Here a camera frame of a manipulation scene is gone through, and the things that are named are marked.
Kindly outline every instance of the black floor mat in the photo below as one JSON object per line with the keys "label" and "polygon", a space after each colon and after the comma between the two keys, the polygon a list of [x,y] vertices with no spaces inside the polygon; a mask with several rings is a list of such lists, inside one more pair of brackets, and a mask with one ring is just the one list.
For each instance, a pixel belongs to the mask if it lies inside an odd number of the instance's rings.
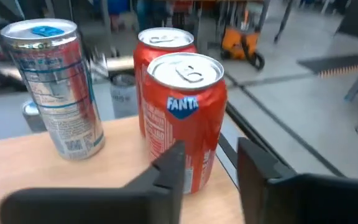
{"label": "black floor mat", "polygon": [[358,70],[358,55],[314,58],[299,60],[298,63],[316,75],[331,76]]}

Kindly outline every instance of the barcode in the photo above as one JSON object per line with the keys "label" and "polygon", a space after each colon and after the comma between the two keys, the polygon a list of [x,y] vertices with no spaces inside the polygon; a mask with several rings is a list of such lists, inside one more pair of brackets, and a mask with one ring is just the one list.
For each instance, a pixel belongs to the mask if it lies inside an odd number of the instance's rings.
{"label": "barcode", "polygon": [[65,144],[69,151],[78,151],[82,149],[81,140],[67,141]]}
{"label": "barcode", "polygon": [[187,168],[185,170],[185,184],[183,186],[183,193],[184,194],[190,193],[192,185],[193,185],[193,168]]}

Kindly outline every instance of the gray floor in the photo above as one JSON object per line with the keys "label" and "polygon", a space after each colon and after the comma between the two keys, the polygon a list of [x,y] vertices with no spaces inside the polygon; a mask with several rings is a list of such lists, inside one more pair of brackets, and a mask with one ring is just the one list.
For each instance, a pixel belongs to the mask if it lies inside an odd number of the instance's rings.
{"label": "gray floor", "polygon": [[[335,35],[341,21],[339,16],[294,9],[276,45],[273,38],[279,24],[274,21],[282,18],[284,10],[281,1],[272,0],[258,44],[259,51],[266,59],[266,66],[261,72],[247,62],[222,61],[236,83],[244,85],[254,96],[254,99],[250,98],[226,79],[230,87],[229,101],[298,172],[331,174],[291,132],[296,133],[344,175],[358,177],[358,135],[354,131],[354,126],[358,124],[358,96],[353,103],[343,100],[358,74],[321,79],[296,63],[304,58],[358,54],[358,39]],[[96,44],[101,51],[109,52],[106,44],[100,41],[103,30],[96,26],[85,26],[84,33],[89,43]],[[202,53],[217,57],[216,52],[203,47],[207,41],[214,39],[213,21],[202,21],[199,35],[198,44]],[[122,55],[132,54],[136,43],[133,32],[114,34],[113,38]],[[113,119],[108,89],[102,84],[95,87],[95,92],[102,119]],[[28,97],[24,93],[0,95],[0,139],[30,133],[21,117],[21,104]],[[290,131],[283,129],[261,105]],[[7,119],[15,120],[9,128],[6,128]]]}

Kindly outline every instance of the fanta logo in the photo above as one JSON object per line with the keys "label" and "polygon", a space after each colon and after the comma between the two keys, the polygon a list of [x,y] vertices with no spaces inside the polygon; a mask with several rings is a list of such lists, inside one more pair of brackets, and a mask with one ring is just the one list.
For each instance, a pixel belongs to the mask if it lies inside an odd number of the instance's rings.
{"label": "fanta logo", "polygon": [[167,109],[178,119],[185,119],[198,109],[198,101],[195,96],[186,96],[182,99],[168,97]]}

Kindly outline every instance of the soda can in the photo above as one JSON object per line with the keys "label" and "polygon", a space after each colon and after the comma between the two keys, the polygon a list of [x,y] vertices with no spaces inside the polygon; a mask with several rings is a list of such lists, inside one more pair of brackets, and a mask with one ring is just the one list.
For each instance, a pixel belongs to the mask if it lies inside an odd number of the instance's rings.
{"label": "soda can", "polygon": [[184,193],[208,181],[227,101],[223,66],[201,54],[154,59],[144,85],[146,143],[151,159],[175,141],[185,142]]}
{"label": "soda can", "polygon": [[111,78],[111,99],[116,119],[137,115],[135,76],[115,75]]}
{"label": "soda can", "polygon": [[42,121],[37,105],[32,100],[23,104],[22,112],[25,121],[33,133],[41,133],[47,130],[44,122]]}
{"label": "soda can", "polygon": [[1,35],[59,154],[77,160],[97,153],[105,140],[76,24],[33,19]]}
{"label": "soda can", "polygon": [[134,51],[134,69],[136,78],[136,92],[139,109],[139,128],[145,135],[142,87],[143,77],[147,74],[149,63],[158,56],[174,52],[196,53],[194,37],[189,32],[170,27],[147,29],[139,33],[139,42]]}

